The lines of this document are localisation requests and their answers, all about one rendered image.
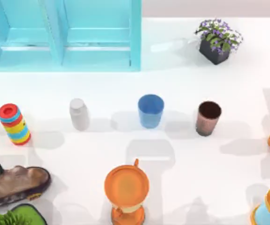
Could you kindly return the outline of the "white bottle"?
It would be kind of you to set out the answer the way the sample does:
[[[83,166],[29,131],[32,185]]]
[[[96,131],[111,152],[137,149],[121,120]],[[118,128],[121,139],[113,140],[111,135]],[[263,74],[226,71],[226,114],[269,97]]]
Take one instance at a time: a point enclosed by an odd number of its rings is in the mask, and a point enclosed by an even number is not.
[[[84,101],[80,98],[74,98],[69,104],[69,113],[71,122],[76,130],[84,131],[89,127],[89,113]]]

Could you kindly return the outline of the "green plant in dark pot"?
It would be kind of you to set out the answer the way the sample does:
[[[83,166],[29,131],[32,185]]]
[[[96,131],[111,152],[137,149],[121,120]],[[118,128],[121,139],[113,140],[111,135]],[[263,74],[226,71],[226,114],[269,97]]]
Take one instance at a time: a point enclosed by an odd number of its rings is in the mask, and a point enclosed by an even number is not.
[[[48,225],[35,206],[22,203],[0,214],[0,225]]]

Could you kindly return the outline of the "stack of coloured rings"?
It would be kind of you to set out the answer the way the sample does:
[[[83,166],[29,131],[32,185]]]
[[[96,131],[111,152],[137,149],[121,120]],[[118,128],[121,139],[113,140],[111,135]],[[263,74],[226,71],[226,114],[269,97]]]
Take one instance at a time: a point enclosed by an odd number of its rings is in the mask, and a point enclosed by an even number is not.
[[[8,103],[1,106],[0,122],[14,145],[24,145],[30,140],[30,131],[17,105]]]

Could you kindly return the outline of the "light blue rack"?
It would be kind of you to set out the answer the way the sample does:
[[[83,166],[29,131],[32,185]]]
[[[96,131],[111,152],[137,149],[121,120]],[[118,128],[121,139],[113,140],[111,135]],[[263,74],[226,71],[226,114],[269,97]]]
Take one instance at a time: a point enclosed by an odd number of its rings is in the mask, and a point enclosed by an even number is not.
[[[0,0],[0,72],[138,71],[142,0]]]

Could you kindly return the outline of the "purple flower plant pot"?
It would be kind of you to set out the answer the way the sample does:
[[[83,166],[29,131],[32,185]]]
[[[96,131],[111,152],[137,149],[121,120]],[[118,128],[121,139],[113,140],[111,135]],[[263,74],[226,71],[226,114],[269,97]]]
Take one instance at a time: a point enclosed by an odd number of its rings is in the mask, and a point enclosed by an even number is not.
[[[199,52],[214,65],[226,61],[244,40],[240,32],[217,18],[203,20],[194,34],[201,40]]]

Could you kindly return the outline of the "brown cup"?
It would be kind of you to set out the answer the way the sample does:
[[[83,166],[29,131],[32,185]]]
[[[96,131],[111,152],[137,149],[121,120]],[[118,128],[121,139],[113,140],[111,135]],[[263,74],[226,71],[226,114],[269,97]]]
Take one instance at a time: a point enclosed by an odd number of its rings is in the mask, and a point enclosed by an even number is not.
[[[211,135],[221,114],[222,109],[216,102],[202,102],[198,107],[196,132],[201,136]]]

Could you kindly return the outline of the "brown shoe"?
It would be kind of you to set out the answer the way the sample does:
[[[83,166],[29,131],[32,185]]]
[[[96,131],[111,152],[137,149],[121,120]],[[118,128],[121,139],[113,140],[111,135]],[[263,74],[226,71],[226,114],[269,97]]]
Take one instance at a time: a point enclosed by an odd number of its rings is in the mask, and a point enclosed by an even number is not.
[[[51,175],[42,167],[15,166],[0,176],[0,206],[40,197],[50,186]]]

